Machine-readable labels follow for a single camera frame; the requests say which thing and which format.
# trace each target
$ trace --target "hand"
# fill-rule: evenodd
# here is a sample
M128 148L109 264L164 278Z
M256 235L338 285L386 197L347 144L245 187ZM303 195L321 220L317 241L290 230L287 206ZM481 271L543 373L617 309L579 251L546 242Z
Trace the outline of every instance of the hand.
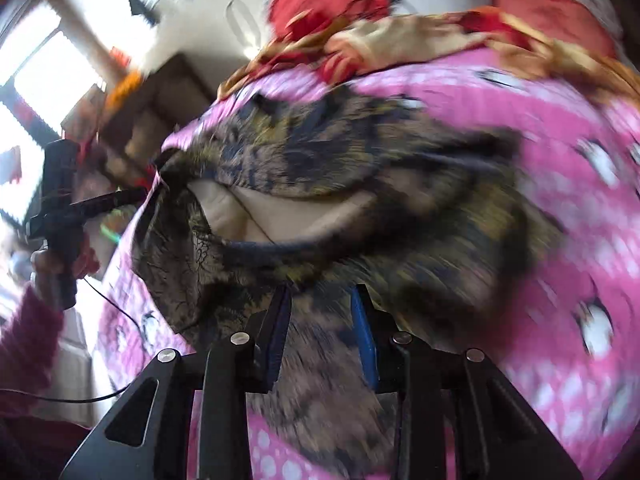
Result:
M31 265L35 276L31 281L38 297L53 308L60 308L55 304L52 286L56 276L63 272L64 265L50 250L44 249L31 255ZM100 263L95 256L95 251L89 245L89 237L84 234L80 256L71 267L71 272L76 280L82 280L86 275L98 272Z

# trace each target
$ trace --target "pink sleeve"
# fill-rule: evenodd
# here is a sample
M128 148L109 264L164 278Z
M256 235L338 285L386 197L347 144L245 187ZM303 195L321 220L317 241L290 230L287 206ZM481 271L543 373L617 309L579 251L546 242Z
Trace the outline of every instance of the pink sleeve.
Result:
M0 335L0 388L32 393L46 389L63 327L63 313L44 304L28 285ZM36 402L0 392L0 416L25 415Z

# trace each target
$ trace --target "camouflage clothing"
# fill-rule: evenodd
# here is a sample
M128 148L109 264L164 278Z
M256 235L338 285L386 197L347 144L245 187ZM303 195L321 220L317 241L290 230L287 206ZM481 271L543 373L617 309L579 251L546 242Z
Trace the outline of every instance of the camouflage clothing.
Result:
M496 314L514 277L560 238L515 189L518 139L506 128L460 131L347 88L305 105L256 95L185 152L164 154L162 184L136 229L134 270L199 349L266 308L276 283L292 283L280 379L249 405L327 470L380 471L396 404L364 383L348 290L366 283L399 325L427 340L434 325ZM187 188L200 178L301 206L353 192L373 199L313 238L231 240L211 232Z

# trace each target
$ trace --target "metal screw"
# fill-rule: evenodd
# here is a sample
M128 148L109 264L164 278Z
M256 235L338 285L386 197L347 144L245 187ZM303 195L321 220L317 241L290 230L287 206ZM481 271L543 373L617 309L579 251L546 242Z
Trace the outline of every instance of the metal screw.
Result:
M484 361L484 352L478 348L470 348L466 351L466 358L472 363L481 363Z
M175 359L175 350L171 350L170 348L165 348L161 350L158 354L158 361L161 363L170 363Z
M396 332L392 339L399 345L408 345L413 337L408 332Z
M249 335L247 332L236 332L231 336L231 342L234 345L243 345L249 342Z

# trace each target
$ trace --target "patterned bedspread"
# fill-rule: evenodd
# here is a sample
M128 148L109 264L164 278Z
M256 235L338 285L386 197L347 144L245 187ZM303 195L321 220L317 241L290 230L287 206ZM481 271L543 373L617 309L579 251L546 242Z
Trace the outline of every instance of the patterned bedspread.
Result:
M479 330L476 344L532 404L585 478L596 479L640 416L640 199L627 154L633 136L640 135L640 114L622 102L598 110L568 83L517 80L495 62L488 49L463 52L364 76L354 88L416 98L456 126L523 131L523 192L564 225L568 239L523 280L499 319ZM257 91L311 101L326 86L304 67L267 76L236 99L214 104L165 147L187 146ZM145 336L140 341L130 321L105 305L98 348L118 387L162 348L191 351L131 271L135 222L104 279L105 292L140 323ZM281 443L258 416L250 414L249 428L256 478L332 478Z

